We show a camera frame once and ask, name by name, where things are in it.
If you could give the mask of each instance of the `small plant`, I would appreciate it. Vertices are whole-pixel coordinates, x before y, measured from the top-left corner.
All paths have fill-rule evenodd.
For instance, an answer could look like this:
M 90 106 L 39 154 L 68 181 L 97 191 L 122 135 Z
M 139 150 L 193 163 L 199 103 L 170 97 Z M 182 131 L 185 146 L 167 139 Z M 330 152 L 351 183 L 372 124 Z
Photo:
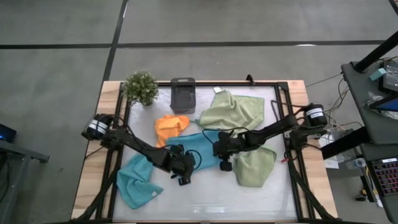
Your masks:
M 140 102 L 144 106 L 151 105 L 159 94 L 156 79 L 145 70 L 135 71 L 124 82 L 124 94 L 131 103 Z

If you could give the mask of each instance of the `potted plant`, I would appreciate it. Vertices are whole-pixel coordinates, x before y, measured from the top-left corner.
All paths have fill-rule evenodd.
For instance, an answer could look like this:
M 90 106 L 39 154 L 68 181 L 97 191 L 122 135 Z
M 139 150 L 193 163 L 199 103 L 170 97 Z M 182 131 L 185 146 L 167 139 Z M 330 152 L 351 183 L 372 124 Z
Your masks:
M 124 94 L 132 104 L 140 102 L 144 106 L 149 106 L 157 99 L 159 89 L 156 79 L 148 71 L 138 70 L 126 78 Z

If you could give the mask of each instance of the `blue towel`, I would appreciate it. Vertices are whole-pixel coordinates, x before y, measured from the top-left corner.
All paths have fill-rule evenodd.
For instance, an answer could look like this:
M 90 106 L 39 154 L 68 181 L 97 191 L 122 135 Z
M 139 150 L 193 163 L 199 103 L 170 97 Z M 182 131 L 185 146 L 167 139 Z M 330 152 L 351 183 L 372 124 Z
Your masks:
M 137 209 L 162 193 L 162 187 L 149 183 L 153 169 L 145 156 L 137 154 L 118 171 L 116 185 L 130 208 Z
M 205 131 L 206 136 L 212 141 L 215 142 L 218 140 L 218 133 L 219 131 Z M 195 150 L 201 156 L 201 163 L 200 166 L 200 157 L 196 152 L 191 152 L 195 158 L 195 170 L 201 170 L 207 167 L 214 166 L 219 164 L 221 159 L 218 157 L 213 156 L 213 145 L 209 140 L 202 133 L 190 134 L 188 136 L 179 136 L 179 137 L 172 137 L 166 141 L 167 145 L 174 144 L 178 145 L 181 144 L 184 146 L 184 151 L 188 150 Z

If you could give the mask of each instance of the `towel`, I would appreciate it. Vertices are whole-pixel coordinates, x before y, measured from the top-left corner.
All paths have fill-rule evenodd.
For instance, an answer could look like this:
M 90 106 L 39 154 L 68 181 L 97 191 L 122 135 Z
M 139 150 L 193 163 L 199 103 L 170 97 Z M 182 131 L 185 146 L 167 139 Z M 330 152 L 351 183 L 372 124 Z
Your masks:
M 205 131 L 206 136 L 215 142 L 218 140 L 219 131 Z M 213 144 L 207 140 L 203 133 L 190 134 L 188 136 L 179 136 L 169 138 L 167 144 L 183 145 L 184 151 L 195 150 L 191 152 L 195 158 L 195 170 L 205 169 L 221 162 L 221 159 L 213 156 Z
M 145 156 L 137 154 L 118 171 L 116 185 L 130 208 L 137 209 L 162 193 L 162 187 L 149 183 L 153 169 Z
M 243 187 L 262 187 L 274 168 L 276 153 L 260 146 L 249 152 L 242 152 L 234 158 L 233 170 L 238 184 Z
M 216 93 L 207 110 L 203 111 L 198 124 L 208 129 L 256 128 L 264 120 L 264 99 L 251 96 L 233 96 L 228 91 Z M 244 132 L 236 129 L 234 133 Z
M 157 134 L 156 147 L 165 146 L 165 141 L 169 137 L 179 136 L 180 133 L 189 125 L 187 116 L 165 115 L 155 122 L 155 132 Z

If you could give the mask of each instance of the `wooden table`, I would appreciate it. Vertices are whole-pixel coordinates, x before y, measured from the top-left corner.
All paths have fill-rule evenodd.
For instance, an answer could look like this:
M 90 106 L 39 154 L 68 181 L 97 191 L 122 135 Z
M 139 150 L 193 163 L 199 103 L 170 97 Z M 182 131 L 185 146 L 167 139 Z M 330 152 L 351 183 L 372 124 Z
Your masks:
M 223 82 L 248 82 L 248 81 L 223 81 Z M 263 80 L 256 82 L 277 82 L 276 80 Z M 287 82 L 289 84 L 290 99 L 293 105 L 307 105 L 308 97 L 305 90 L 304 81 L 302 80 L 279 80 L 279 82 Z M 114 114 L 116 107 L 116 100 L 119 93 L 119 81 L 104 82 L 101 95 L 99 97 L 97 113 Z M 122 103 L 121 116 L 124 113 L 125 102 Z M 309 140 L 308 143 L 319 146 L 318 141 Z M 99 141 L 91 141 L 88 145 L 87 154 L 93 152 L 100 147 Z M 308 182 L 311 191 L 314 193 L 319 202 L 326 208 L 326 210 L 337 217 L 335 202 L 330 189 L 329 179 L 326 173 L 325 164 L 322 158 L 322 153 L 315 148 L 307 147 L 303 151 L 303 158 L 305 169 L 307 171 Z M 73 206 L 71 218 L 79 217 L 93 201 L 96 194 L 100 191 L 101 181 L 104 171 L 105 158 L 107 151 L 104 149 L 90 156 L 83 164 L 81 172 L 80 183 L 76 194 L 75 204 Z M 303 193 L 300 192 L 300 201 L 302 204 L 304 217 L 308 216 L 306 210 L 306 201 Z M 108 210 L 110 190 L 105 196 L 105 203 L 103 209 L 103 217 L 106 216 Z

